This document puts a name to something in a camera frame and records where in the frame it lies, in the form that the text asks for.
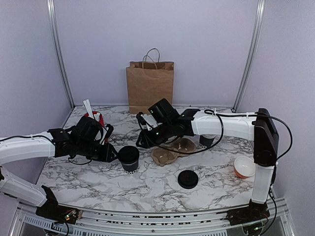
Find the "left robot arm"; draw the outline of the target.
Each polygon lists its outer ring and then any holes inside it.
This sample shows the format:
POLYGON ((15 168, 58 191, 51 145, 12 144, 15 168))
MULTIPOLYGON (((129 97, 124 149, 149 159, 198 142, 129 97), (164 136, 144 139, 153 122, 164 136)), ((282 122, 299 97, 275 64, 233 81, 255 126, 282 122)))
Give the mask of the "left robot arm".
MULTIPOLYGON (((71 159, 80 155, 89 161, 112 162, 118 153, 107 142, 114 128, 101 125, 97 120, 83 116, 69 129, 50 129, 47 132, 29 136, 11 136, 0 141, 0 164, 32 158, 57 158, 68 156, 71 159)), ((73 207, 59 205, 49 187, 32 184, 0 168, 1 193, 16 198, 20 202, 36 207, 38 216, 59 223, 75 224, 80 211, 73 207)))

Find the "front aluminium rail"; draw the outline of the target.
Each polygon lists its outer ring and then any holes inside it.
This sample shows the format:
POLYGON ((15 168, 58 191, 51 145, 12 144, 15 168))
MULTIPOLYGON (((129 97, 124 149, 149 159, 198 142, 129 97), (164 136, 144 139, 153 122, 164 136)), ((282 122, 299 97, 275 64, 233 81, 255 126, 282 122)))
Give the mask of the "front aluminium rail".
POLYGON ((79 207, 66 223, 19 204, 11 236, 295 236, 284 199, 269 199, 265 213, 245 216, 246 205, 188 212, 123 212, 79 207))

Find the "left aluminium frame post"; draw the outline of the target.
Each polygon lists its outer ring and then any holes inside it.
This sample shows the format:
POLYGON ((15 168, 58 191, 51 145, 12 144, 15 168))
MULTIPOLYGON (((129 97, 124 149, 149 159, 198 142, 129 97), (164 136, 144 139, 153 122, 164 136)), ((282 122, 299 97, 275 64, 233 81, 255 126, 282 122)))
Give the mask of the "left aluminium frame post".
POLYGON ((47 7, 48 7, 48 15, 49 15, 49 21, 51 25, 54 48, 56 52, 57 62, 59 65, 59 70, 61 73, 61 78, 63 81, 63 86, 65 89, 69 106, 73 110, 75 108, 75 103, 74 103, 74 99, 73 99, 72 92, 70 89, 70 85, 69 85, 69 81, 68 81, 68 77, 66 73, 66 68, 64 64, 63 54, 62 54, 62 48, 61 48, 61 43, 60 43, 58 24, 57 24, 56 12, 55 12, 55 1, 47 0, 47 7))

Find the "white sachet in holder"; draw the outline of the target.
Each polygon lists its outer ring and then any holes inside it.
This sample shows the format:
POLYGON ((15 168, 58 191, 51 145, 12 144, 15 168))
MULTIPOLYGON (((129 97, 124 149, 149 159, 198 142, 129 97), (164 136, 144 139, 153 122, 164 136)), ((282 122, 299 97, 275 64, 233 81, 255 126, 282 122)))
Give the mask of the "white sachet in holder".
POLYGON ((94 113, 94 118, 95 118, 96 120, 100 120, 100 115, 101 115, 100 112, 95 112, 95 113, 94 113))

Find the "black paper coffee cup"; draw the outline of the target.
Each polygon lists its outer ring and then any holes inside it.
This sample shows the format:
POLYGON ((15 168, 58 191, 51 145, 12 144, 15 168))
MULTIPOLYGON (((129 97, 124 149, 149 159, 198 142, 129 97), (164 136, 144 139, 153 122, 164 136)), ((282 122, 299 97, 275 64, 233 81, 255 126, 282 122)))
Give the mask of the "black paper coffee cup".
POLYGON ((121 162, 121 164, 122 164, 122 167, 123 167, 123 169, 125 170, 126 173, 133 174, 133 173, 137 172, 137 170, 138 170, 139 160, 134 162, 134 163, 132 163, 132 164, 124 164, 122 162, 121 162))

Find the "red cylindrical holder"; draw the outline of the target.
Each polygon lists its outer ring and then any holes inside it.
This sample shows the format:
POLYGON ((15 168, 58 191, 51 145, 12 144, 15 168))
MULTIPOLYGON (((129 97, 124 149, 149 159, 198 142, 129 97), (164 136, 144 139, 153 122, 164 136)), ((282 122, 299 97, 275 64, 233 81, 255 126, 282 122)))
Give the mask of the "red cylindrical holder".
POLYGON ((100 120, 98 120, 98 122, 102 125, 102 127, 105 127, 102 114, 100 115, 100 120))

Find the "brown paper bag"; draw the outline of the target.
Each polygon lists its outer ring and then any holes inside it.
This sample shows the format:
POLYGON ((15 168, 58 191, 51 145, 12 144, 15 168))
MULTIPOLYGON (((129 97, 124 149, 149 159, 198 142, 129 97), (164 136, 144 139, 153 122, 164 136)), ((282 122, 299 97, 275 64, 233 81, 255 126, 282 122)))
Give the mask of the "brown paper bag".
POLYGON ((131 61, 126 68, 129 112, 148 114, 148 109, 165 98, 173 103, 174 62, 150 61, 146 54, 141 61, 131 61))

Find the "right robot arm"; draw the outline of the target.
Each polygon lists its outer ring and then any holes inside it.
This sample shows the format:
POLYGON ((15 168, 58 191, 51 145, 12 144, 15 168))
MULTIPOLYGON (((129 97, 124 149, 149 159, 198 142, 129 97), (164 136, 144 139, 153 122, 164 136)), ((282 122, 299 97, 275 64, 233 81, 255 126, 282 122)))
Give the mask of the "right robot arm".
POLYGON ((160 147, 172 137, 218 135, 246 139, 254 143, 255 178, 249 205, 227 212, 230 225, 245 224, 268 218, 267 198, 276 178, 279 134, 276 117, 267 109, 255 113, 220 114, 211 109, 186 109, 182 113, 162 99, 148 109, 154 121, 136 116, 142 129, 136 145, 141 148, 160 147))

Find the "cardboard cup carrier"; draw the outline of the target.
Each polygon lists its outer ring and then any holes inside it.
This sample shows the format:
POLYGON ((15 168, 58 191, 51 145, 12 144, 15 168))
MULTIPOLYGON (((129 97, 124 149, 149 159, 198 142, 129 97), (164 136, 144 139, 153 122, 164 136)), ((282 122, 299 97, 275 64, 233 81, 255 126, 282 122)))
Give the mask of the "cardboard cup carrier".
POLYGON ((190 139, 180 138, 166 145, 165 148, 170 150, 157 147, 151 152, 153 161, 161 167, 175 162, 177 158, 187 156, 187 153, 195 152, 196 145, 190 139))

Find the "aluminium frame post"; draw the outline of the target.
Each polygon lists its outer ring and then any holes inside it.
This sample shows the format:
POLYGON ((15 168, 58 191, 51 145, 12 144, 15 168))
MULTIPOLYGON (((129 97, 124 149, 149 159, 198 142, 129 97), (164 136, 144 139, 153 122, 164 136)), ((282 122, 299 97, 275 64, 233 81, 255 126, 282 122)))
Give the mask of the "aluminium frame post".
POLYGON ((66 73, 66 68, 64 64, 63 54, 62 54, 62 48, 61 48, 61 43, 60 43, 58 24, 57 24, 56 12, 55 12, 55 1, 47 0, 47 7, 48 7, 48 15, 49 15, 49 21, 51 25, 54 48, 56 52, 57 62, 59 65, 59 70, 61 73, 61 78, 63 81, 63 86, 65 89, 69 106, 73 110, 75 108, 75 103, 74 103, 74 99, 73 99, 72 92, 70 89, 70 85, 69 85, 69 81, 68 81, 68 77, 66 73))
POLYGON ((233 107, 231 109, 233 112, 236 112, 239 109, 243 96, 245 94, 247 83, 250 78, 250 72, 252 68, 253 59, 254 59, 254 56, 258 47, 259 39, 260 39, 264 10, 265 10, 265 3, 266 3, 265 0, 257 1, 256 15, 255 15, 255 20, 254 20, 254 26, 253 26, 253 31, 252 31, 249 52, 246 59, 244 71, 242 74, 240 86, 238 88, 238 92, 237 92, 233 107))

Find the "orange white bowl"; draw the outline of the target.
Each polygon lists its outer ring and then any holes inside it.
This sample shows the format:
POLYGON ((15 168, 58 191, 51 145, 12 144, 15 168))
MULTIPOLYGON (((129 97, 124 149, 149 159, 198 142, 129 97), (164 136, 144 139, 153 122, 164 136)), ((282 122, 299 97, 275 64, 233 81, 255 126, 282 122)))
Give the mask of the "orange white bowl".
POLYGON ((252 177, 255 174, 255 163, 246 156, 239 156, 234 160, 234 172, 242 179, 252 177))

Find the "black plastic cup lid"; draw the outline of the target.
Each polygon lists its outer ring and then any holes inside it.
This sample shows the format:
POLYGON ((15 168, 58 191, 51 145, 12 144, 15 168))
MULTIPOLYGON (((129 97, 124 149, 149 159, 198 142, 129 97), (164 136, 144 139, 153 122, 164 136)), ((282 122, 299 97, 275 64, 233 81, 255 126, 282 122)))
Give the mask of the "black plastic cup lid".
POLYGON ((118 159, 124 164, 132 164, 138 161, 140 152, 137 147, 125 146, 118 152, 118 159))

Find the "right aluminium frame post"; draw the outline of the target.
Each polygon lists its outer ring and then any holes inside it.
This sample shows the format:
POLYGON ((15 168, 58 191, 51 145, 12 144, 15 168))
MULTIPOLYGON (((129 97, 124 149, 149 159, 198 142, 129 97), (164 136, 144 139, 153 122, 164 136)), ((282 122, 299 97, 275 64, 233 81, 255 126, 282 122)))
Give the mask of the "right aluminium frame post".
POLYGON ((250 72, 252 68, 253 59, 254 59, 254 56, 258 47, 259 39, 260 39, 264 10, 265 10, 265 3, 266 3, 265 0, 257 1, 256 15, 255 15, 255 20, 254 20, 254 26, 253 26, 253 31, 252 31, 249 52, 246 59, 244 71, 242 74, 240 86, 238 88, 238 92, 237 92, 233 107, 231 109, 233 112, 236 112, 239 109, 243 96, 245 94, 247 83, 250 78, 250 72))

